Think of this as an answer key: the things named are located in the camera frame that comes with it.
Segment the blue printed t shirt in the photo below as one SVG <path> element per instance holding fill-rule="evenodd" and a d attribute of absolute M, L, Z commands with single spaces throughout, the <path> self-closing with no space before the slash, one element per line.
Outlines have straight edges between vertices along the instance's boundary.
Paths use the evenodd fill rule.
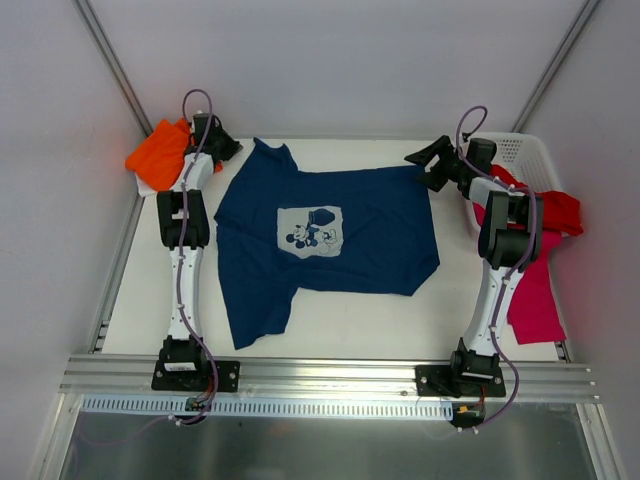
<path fill-rule="evenodd" d="M 235 349 L 284 333 L 299 289 L 413 295 L 440 265 L 420 173 L 304 172 L 256 139 L 214 216 Z"/>

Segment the red t shirt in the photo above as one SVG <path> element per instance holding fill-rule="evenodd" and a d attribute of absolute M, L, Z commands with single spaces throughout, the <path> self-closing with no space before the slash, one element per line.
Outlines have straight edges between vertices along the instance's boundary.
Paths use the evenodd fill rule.
<path fill-rule="evenodd" d="M 543 234 L 551 242 L 559 242 L 564 236 L 577 237 L 584 233 L 580 202 L 562 191 L 537 193 L 543 199 Z"/>

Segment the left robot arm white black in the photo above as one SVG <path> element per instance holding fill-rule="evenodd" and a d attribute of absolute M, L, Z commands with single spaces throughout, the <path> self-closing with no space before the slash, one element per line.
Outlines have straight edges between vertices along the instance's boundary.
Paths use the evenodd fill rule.
<path fill-rule="evenodd" d="M 217 368 L 199 320 L 200 270 L 211 229 L 203 187 L 216 169 L 241 149 L 214 114 L 198 112 L 190 123 L 184 166 L 176 182 L 156 195 L 162 244 L 171 262 L 171 313 L 152 388 L 213 397 Z"/>

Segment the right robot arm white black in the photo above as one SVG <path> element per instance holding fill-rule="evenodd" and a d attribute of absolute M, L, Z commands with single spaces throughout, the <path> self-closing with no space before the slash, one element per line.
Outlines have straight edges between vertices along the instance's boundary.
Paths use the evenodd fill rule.
<path fill-rule="evenodd" d="M 484 209 L 477 241 L 482 280 L 472 319 L 450 363 L 417 367 L 416 382 L 420 394 L 501 398 L 506 395 L 501 333 L 516 288 L 539 255 L 544 205 L 535 193 L 490 174 L 498 153 L 494 141 L 470 138 L 466 145 L 461 150 L 443 135 L 405 157 L 425 169 L 419 181 L 429 190 L 438 192 L 451 181 L 466 200 Z"/>

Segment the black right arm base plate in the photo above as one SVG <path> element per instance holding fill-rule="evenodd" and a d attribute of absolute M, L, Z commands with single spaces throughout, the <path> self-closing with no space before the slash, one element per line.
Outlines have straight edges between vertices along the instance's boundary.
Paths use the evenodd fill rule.
<path fill-rule="evenodd" d="M 488 375 L 466 375 L 450 365 L 418 365 L 414 369 L 419 396 L 504 398 L 503 372 L 497 367 Z"/>

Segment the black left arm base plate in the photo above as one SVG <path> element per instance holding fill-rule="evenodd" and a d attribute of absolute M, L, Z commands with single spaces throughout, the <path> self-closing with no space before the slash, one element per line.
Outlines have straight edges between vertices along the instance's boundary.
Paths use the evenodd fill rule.
<path fill-rule="evenodd" d="M 240 379 L 238 361 L 217 361 L 215 367 L 204 362 L 163 362 L 155 364 L 151 380 L 154 391 L 202 393 L 209 389 L 223 393 L 235 393 Z"/>

